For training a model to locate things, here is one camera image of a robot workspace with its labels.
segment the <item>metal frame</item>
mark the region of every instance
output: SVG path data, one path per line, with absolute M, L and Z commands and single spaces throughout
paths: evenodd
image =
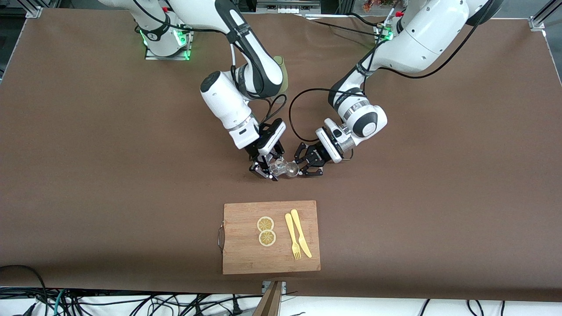
M 531 31 L 543 31 L 545 29 L 545 20 L 562 6 L 562 0 L 550 0 L 542 9 L 535 15 L 529 18 L 529 26 Z M 557 24 L 561 20 L 550 23 L 549 25 Z

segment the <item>white surface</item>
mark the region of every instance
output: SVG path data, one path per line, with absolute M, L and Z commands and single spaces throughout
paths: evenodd
M 83 302 L 108 303 L 112 301 L 137 300 L 146 296 L 111 296 L 94 297 L 83 299 Z M 212 295 L 207 300 L 215 301 L 231 298 L 231 295 Z M 306 312 L 304 316 L 328 316 L 328 315 L 369 315 L 369 316 L 418 316 L 425 300 L 423 299 L 360 299 L 345 297 L 306 297 L 306 296 L 285 296 L 281 303 L 280 316 L 291 316 Z M 188 303 L 194 299 L 194 295 L 180 295 L 178 300 L 181 303 Z M 34 299 L 14 299 L 0 300 L 0 316 L 13 316 L 24 313 L 33 304 Z M 257 306 L 259 298 L 239 299 L 240 308 L 246 310 Z M 94 316 L 127 316 L 139 303 L 127 303 L 109 306 L 83 306 L 84 309 Z M 499 316 L 499 301 L 481 301 L 485 316 Z M 232 309 L 232 302 L 223 303 L 229 310 Z M 139 311 L 138 315 L 147 315 L 149 304 Z M 35 307 L 33 316 L 44 315 L 44 305 L 38 304 Z M 209 308 L 204 315 L 222 315 L 225 310 L 216 306 Z M 171 316 L 169 308 L 159 308 L 155 316 Z M 424 316 L 471 316 L 466 308 L 464 300 L 431 300 L 425 310 Z M 562 315 L 562 303 L 541 303 L 541 302 L 511 302 L 508 301 L 504 311 L 505 316 L 560 316 Z

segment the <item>brown table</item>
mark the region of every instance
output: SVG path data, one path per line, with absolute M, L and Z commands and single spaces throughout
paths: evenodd
M 289 99 L 372 45 L 297 16 L 247 18 L 285 57 Z M 484 24 L 429 78 L 379 71 L 367 93 L 388 126 L 324 176 L 276 183 L 247 171 L 199 94 L 229 69 L 226 39 L 145 61 L 133 28 L 124 11 L 27 21 L 0 85 L 0 264 L 48 287 L 257 293 L 277 277 L 299 295 L 562 300 L 562 88 L 525 20 Z M 326 100 L 297 101 L 303 136 L 337 118 Z M 298 145 L 290 130 L 282 142 Z M 223 276 L 223 204 L 278 200 L 318 202 L 322 270 Z M 36 285 L 16 271 L 0 283 Z

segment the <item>knife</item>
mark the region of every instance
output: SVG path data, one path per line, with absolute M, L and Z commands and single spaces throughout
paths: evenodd
M 302 251 L 305 252 L 306 256 L 311 258 L 309 246 L 306 244 L 305 235 L 302 233 L 301 220 L 298 218 L 297 210 L 291 210 L 291 216 L 293 216 L 294 224 L 297 226 L 298 230 L 298 243 L 301 245 Z

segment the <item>lemon slice print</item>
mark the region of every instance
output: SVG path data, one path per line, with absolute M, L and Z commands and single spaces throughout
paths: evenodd
M 264 216 L 257 221 L 257 229 L 263 232 L 266 229 L 273 229 L 274 223 L 271 217 Z
M 277 236 L 271 229 L 266 229 L 260 233 L 258 239 L 262 246 L 269 247 L 275 243 Z

